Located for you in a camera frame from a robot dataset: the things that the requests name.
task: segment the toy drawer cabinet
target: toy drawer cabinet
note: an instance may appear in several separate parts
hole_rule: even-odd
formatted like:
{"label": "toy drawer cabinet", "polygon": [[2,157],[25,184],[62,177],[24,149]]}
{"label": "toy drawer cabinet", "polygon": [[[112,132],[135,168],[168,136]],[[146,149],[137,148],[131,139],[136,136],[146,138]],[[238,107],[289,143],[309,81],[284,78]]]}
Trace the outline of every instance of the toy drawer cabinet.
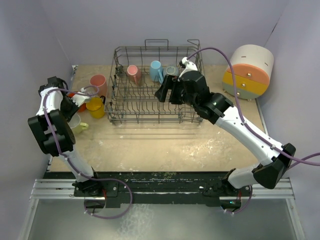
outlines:
{"label": "toy drawer cabinet", "polygon": [[[241,99],[256,99],[268,88],[274,65],[272,53],[257,45],[243,45],[233,53],[230,62],[234,69],[237,96]],[[223,90],[234,95],[230,67],[224,73]]]}

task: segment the metal wire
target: metal wire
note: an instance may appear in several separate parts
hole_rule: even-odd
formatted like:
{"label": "metal wire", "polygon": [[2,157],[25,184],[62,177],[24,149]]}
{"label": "metal wire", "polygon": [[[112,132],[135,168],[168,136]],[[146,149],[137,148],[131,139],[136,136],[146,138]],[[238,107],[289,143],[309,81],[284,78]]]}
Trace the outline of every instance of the metal wire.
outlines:
{"label": "metal wire", "polygon": [[[161,62],[163,68],[179,66],[179,61],[199,50],[198,39],[187,40],[184,46],[169,46],[167,39],[146,39],[144,46],[120,46],[114,50],[105,112],[112,123],[201,123],[194,109],[185,104],[170,104],[168,91],[166,102],[159,102],[155,92],[161,86],[149,77],[150,64],[154,60]],[[193,59],[198,70],[204,74],[201,53]],[[129,65],[136,65],[141,70],[139,86],[129,80],[126,72]]]}

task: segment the gray floor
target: gray floor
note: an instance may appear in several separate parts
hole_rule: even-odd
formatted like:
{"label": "gray floor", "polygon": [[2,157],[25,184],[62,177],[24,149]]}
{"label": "gray floor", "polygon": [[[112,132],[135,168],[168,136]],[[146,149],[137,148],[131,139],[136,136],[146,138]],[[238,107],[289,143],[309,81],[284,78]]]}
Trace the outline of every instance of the gray floor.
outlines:
{"label": "gray floor", "polygon": [[[121,209],[99,214],[110,216]],[[82,200],[40,200],[29,240],[295,240],[285,200],[252,200],[231,216],[204,205],[135,204],[122,218],[84,214]]]}

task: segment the wall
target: wall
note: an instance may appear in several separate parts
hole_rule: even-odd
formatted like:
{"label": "wall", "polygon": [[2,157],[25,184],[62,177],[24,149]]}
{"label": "wall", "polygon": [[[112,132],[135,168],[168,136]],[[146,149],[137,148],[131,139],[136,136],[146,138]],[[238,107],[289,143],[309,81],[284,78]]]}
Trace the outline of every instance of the wall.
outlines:
{"label": "wall", "polygon": [[[271,84],[259,99],[268,131],[302,158],[320,150],[320,2],[291,1],[266,44],[275,58]],[[313,161],[320,163],[320,158]],[[319,239],[320,168],[289,173],[307,239]]]}
{"label": "wall", "polygon": [[[229,56],[244,44],[264,46],[288,0],[41,0],[72,64],[111,64],[119,46],[200,39]],[[224,59],[203,53],[206,64]]]}
{"label": "wall", "polygon": [[15,240],[48,163],[27,119],[40,106],[39,86],[55,75],[69,79],[72,67],[38,0],[0,1],[0,52],[0,233]]}

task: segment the tabletop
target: tabletop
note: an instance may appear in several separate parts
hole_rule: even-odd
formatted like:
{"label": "tabletop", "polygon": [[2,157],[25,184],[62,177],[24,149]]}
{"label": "tabletop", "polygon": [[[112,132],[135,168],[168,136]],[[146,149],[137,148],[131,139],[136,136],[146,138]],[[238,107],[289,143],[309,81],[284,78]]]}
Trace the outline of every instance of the tabletop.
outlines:
{"label": "tabletop", "polygon": [[[89,85],[93,75],[107,79],[109,65],[79,65],[73,78],[72,90]],[[211,92],[225,94],[222,89],[225,65],[205,65],[204,72]],[[244,116],[264,131],[255,100],[240,100]],[[75,135],[76,148],[95,171],[229,171],[258,161],[232,135],[209,121],[180,124],[112,124],[107,114],[92,118],[86,110],[79,113],[87,130]],[[69,171],[54,157],[50,171]]]}

